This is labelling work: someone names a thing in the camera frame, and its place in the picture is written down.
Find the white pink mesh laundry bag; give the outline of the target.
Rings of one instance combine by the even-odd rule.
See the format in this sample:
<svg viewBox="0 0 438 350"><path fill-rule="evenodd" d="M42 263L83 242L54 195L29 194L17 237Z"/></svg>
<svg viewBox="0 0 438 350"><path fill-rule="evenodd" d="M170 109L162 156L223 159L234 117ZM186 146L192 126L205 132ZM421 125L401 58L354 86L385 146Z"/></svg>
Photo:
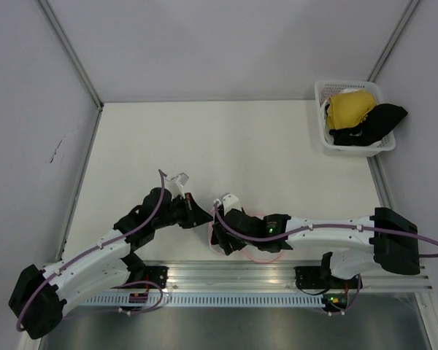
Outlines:
<svg viewBox="0 0 438 350"><path fill-rule="evenodd" d="M209 244L216 247L215 252L221 251L223 255L240 252L245 254L247 246L254 246L257 250L277 254L270 260L260 263L270 263L279 259L284 251L291 250L291 246L285 242L286 237L274 241L256 241L256 238L269 238L284 233L290 220L287 214L272 214L260 217L248 215L244 209L230 210L223 213L223 208L212 209L213 221L209 224Z"/></svg>

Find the yellow bra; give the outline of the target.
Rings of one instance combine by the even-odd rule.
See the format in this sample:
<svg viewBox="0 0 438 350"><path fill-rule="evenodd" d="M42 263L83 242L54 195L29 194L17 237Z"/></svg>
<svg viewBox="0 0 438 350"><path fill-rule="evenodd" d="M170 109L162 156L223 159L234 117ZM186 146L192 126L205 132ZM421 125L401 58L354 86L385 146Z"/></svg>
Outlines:
<svg viewBox="0 0 438 350"><path fill-rule="evenodd" d="M354 128L376 107L374 96L364 90L340 93L330 97L326 110L329 130Z"/></svg>

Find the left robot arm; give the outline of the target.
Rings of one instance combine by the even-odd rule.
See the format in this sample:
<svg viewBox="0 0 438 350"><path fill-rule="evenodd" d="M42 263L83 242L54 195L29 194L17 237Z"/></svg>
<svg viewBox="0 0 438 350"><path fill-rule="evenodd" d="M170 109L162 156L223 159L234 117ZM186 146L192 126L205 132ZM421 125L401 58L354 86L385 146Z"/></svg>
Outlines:
<svg viewBox="0 0 438 350"><path fill-rule="evenodd" d="M191 229L212 221L187 192L173 196L154 188L142 204L119 219L87 249L43 268L29 265L18 277L8 306L16 328L32 339L50 333L79 304L107 289L140 287L145 264L135 254L155 232L170 226Z"/></svg>

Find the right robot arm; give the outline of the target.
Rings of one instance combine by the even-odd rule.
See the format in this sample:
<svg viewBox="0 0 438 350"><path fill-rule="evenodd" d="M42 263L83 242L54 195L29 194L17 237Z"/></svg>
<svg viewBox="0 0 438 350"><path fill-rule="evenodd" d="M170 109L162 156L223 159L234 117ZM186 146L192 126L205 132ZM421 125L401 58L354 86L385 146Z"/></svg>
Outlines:
<svg viewBox="0 0 438 350"><path fill-rule="evenodd" d="M390 208L377 207L371 216L333 222L287 214L249 216L242 209L222 206L213 212L211 243L227 255L246 246L269 253L326 248L318 269L319 289L335 288L378 268L402 276L420 273L418 228Z"/></svg>

